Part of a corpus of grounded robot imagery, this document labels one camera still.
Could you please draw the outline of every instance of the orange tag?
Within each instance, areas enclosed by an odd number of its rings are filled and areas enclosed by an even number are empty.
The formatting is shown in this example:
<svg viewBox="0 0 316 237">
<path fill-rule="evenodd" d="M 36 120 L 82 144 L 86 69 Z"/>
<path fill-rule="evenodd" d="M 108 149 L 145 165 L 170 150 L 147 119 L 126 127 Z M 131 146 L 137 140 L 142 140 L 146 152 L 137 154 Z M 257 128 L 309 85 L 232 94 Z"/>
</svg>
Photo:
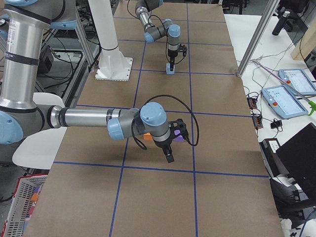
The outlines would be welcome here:
<svg viewBox="0 0 316 237">
<path fill-rule="evenodd" d="M 31 201 L 38 201 L 38 199 L 39 199 L 39 195 L 37 193 L 34 193 L 31 198 Z"/>
<path fill-rule="evenodd" d="M 152 138 L 152 136 L 150 135 L 150 133 L 145 133 L 145 134 L 144 134 L 144 140 L 153 141 L 153 138 Z"/>
</svg>

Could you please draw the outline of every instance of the white chair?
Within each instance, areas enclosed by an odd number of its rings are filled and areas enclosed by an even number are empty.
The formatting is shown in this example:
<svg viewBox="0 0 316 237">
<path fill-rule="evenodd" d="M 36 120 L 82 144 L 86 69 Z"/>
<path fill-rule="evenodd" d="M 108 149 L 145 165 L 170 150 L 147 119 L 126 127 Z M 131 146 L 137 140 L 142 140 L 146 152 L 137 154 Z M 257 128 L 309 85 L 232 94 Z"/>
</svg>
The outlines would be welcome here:
<svg viewBox="0 0 316 237">
<path fill-rule="evenodd" d="M 36 104 L 59 105 L 63 100 L 54 94 L 34 93 Z M 27 137 L 13 154 L 13 162 L 22 167 L 50 169 L 67 128 L 49 129 Z"/>
</svg>

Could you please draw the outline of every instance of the green clip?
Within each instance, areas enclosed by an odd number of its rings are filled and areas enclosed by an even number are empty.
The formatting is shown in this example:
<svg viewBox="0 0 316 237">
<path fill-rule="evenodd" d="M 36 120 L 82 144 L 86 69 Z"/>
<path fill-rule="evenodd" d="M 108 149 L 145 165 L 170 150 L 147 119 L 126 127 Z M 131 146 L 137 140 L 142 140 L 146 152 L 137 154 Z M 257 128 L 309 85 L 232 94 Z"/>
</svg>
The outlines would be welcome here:
<svg viewBox="0 0 316 237">
<path fill-rule="evenodd" d="M 308 104 L 311 106 L 310 108 L 312 109 L 311 112 L 308 114 L 309 116 L 311 116 L 316 111 L 316 104 L 313 101 L 308 102 Z"/>
</svg>

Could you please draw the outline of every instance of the tablet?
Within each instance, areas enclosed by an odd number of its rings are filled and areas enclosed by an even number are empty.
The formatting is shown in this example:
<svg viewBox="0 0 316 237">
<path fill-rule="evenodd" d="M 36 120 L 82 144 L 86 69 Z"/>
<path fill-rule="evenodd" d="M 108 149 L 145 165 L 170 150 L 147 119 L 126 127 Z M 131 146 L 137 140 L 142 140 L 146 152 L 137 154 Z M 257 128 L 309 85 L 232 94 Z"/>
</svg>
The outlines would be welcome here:
<svg viewBox="0 0 316 237">
<path fill-rule="evenodd" d="M 283 119 L 308 114 L 307 109 L 286 85 L 264 88 L 262 94 L 271 108 Z"/>
<path fill-rule="evenodd" d="M 302 69 L 280 69 L 278 75 L 302 95 L 316 95 L 316 86 Z"/>
</svg>

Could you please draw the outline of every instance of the robotic arm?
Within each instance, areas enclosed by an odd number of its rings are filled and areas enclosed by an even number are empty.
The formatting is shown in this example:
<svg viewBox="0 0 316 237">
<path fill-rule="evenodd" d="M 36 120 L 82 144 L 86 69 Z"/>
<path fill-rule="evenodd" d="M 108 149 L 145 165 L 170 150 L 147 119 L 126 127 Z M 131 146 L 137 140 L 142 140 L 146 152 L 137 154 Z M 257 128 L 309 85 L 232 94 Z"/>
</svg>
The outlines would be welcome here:
<svg viewBox="0 0 316 237">
<path fill-rule="evenodd" d="M 155 102 L 139 109 L 82 110 L 33 102 L 43 30 L 76 26 L 75 0 L 6 0 L 10 16 L 5 70 L 0 96 L 0 144 L 18 142 L 37 132 L 61 126 L 108 127 L 114 140 L 149 132 L 173 162 L 172 139 L 189 141 L 185 123 L 167 120 Z"/>
<path fill-rule="evenodd" d="M 174 24 L 172 20 L 165 19 L 162 25 L 156 27 L 149 16 L 148 12 L 162 5 L 162 0 L 138 0 L 135 6 L 137 18 L 144 27 L 144 37 L 147 43 L 152 43 L 164 36 L 167 36 L 168 57 L 170 58 L 166 65 L 167 74 L 174 74 L 175 58 L 178 53 L 182 53 L 183 58 L 187 55 L 187 47 L 180 44 L 180 26 Z"/>
</svg>

